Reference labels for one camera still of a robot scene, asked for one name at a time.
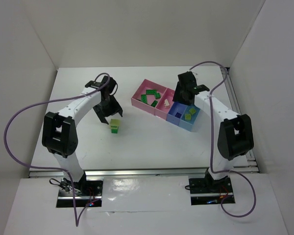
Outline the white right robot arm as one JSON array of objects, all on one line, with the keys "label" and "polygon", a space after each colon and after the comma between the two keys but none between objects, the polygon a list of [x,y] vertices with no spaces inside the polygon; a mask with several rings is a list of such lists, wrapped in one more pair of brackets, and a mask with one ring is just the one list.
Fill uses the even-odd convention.
[{"label": "white right robot arm", "polygon": [[194,105],[210,117],[210,166],[203,184],[207,189],[218,187],[233,169],[234,159],[254,148],[251,118],[229,109],[208,87],[198,85],[190,71],[178,75],[173,101]]}]

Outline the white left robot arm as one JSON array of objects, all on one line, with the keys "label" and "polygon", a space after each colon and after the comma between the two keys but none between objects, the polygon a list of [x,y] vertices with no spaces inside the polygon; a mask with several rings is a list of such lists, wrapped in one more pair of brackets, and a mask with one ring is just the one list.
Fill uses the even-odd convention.
[{"label": "white left robot arm", "polygon": [[86,173],[81,168],[76,149],[78,146],[77,126],[91,110],[94,110],[101,123],[108,124],[107,117],[123,115],[123,109],[114,94],[117,82],[107,73],[89,81],[81,94],[73,97],[67,106],[60,111],[45,114],[42,133],[42,145],[53,154],[61,168],[65,169],[64,181],[73,183],[83,191],[87,187]]}]

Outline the dark blue lego brick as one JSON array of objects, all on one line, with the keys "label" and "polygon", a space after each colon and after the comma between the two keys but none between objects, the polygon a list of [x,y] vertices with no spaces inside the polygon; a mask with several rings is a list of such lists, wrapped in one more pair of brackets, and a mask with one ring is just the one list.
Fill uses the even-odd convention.
[{"label": "dark blue lego brick", "polygon": [[177,112],[177,113],[175,114],[175,117],[176,117],[176,118],[178,118],[178,119],[181,119],[181,117],[182,117],[182,114],[181,114],[181,113],[179,113],[179,112]]}]

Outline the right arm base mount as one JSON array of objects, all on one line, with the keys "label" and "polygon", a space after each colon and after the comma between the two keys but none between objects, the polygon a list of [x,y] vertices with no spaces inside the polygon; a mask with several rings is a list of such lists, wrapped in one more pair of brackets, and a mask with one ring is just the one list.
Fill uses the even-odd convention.
[{"label": "right arm base mount", "polygon": [[235,197],[229,176],[214,180],[208,170],[204,177],[189,178],[189,184],[184,187],[191,195],[191,205],[234,204]]}]

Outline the lime and green lego stack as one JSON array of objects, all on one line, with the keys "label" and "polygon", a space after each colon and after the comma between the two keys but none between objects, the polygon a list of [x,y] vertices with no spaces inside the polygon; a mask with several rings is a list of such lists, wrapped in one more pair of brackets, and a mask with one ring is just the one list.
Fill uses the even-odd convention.
[{"label": "lime and green lego stack", "polygon": [[111,119],[110,120],[110,129],[111,129],[111,133],[113,134],[117,134],[119,131],[119,126],[120,126],[120,120],[119,119]]}]

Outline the lime green small lego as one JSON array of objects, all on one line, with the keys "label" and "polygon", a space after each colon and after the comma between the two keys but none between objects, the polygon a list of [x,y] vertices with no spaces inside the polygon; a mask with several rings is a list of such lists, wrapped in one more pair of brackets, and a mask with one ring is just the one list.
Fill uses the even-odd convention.
[{"label": "lime green small lego", "polygon": [[191,109],[189,110],[189,113],[190,113],[190,115],[194,115],[194,114],[196,113],[196,109],[191,108]]}]

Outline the green lego brick with studs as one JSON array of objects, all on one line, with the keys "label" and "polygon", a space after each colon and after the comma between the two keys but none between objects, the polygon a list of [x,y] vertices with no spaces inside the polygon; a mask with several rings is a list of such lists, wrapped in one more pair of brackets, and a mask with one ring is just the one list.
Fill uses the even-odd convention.
[{"label": "green lego brick with studs", "polygon": [[160,93],[155,93],[154,96],[155,96],[155,99],[160,99],[161,98],[161,94]]}]

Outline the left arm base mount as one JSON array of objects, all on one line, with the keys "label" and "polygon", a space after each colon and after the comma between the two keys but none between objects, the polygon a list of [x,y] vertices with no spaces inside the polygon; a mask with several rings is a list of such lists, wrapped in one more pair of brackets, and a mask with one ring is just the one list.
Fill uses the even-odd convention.
[{"label": "left arm base mount", "polygon": [[[59,187],[56,207],[57,208],[73,208],[73,189],[72,185],[61,179],[60,181],[54,178],[49,180],[49,183]],[[102,206],[102,190],[103,180],[86,181],[86,187],[75,190],[76,207],[83,208],[87,204],[88,207]]]}]

